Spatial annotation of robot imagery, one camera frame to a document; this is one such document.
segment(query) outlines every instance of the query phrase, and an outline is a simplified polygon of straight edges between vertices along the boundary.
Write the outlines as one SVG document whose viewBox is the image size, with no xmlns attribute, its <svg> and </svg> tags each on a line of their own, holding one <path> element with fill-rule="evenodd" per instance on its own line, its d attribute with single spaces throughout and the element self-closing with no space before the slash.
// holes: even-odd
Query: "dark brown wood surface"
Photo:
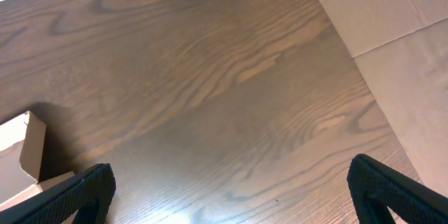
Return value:
<svg viewBox="0 0 448 224">
<path fill-rule="evenodd" d="M 0 119 L 43 178 L 110 162 L 112 223 L 350 223 L 350 159 L 418 179 L 318 0 L 7 0 Z"/>
</svg>

